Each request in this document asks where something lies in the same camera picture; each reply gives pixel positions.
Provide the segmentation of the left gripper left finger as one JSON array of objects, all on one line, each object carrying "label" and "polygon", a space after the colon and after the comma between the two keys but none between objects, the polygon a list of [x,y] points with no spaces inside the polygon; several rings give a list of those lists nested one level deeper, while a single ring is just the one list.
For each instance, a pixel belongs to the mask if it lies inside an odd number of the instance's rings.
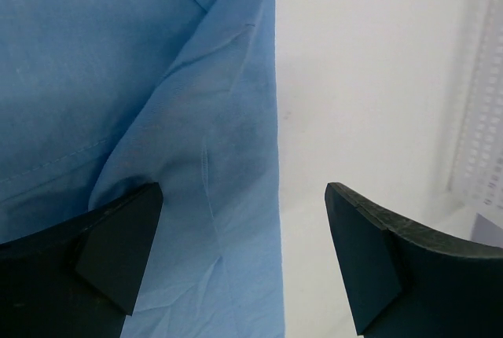
[{"label": "left gripper left finger", "polygon": [[1,246],[3,337],[119,337],[163,206],[156,183]]}]

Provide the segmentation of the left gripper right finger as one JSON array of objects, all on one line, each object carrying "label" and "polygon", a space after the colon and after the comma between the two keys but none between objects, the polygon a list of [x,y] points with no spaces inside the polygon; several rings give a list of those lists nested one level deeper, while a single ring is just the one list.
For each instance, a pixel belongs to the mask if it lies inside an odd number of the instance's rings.
[{"label": "left gripper right finger", "polygon": [[434,230],[338,182],[325,205],[359,336],[501,336],[500,248]]}]

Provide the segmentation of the light blue long sleeve shirt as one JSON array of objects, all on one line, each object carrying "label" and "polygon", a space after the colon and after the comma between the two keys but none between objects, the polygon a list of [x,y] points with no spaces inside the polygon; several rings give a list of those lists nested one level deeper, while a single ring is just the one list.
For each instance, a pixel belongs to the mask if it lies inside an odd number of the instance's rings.
[{"label": "light blue long sleeve shirt", "polygon": [[157,184],[124,337],[283,337],[276,0],[1,0],[1,246]]}]

